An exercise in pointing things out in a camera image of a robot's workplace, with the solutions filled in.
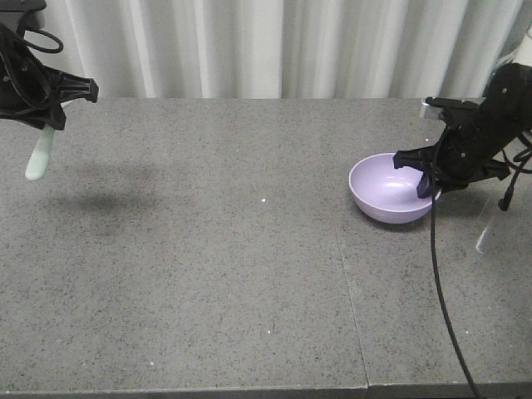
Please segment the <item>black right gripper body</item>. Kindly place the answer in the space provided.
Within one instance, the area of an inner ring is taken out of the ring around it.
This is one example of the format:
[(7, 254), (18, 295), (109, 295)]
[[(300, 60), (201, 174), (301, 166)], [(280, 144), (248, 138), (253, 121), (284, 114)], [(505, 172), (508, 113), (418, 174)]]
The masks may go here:
[(499, 68), (478, 105), (461, 121), (443, 121), (446, 128), (434, 145), (399, 150), (393, 156), (394, 167), (428, 171), (442, 190), (504, 179), (510, 169), (494, 156), (531, 127), (531, 67), (510, 63)]

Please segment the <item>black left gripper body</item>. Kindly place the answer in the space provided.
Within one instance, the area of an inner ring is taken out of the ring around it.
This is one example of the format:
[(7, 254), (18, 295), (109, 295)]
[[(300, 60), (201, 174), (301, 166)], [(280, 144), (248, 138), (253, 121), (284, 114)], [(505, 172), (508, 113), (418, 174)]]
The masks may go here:
[(63, 104), (77, 99), (97, 102), (99, 86), (95, 80), (75, 76), (44, 65), (32, 53), (58, 53), (62, 42), (52, 34), (55, 48), (40, 47), (1, 25), (1, 118), (19, 121), (38, 130), (49, 126), (62, 131), (66, 125)]

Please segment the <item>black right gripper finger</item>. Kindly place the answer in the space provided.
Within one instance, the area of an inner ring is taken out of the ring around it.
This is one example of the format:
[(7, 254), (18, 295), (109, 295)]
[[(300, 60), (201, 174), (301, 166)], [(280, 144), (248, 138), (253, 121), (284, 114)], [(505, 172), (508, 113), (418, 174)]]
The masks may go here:
[(435, 186), (432, 173), (424, 171), (416, 187), (416, 194), (419, 199), (432, 198), (435, 192)]

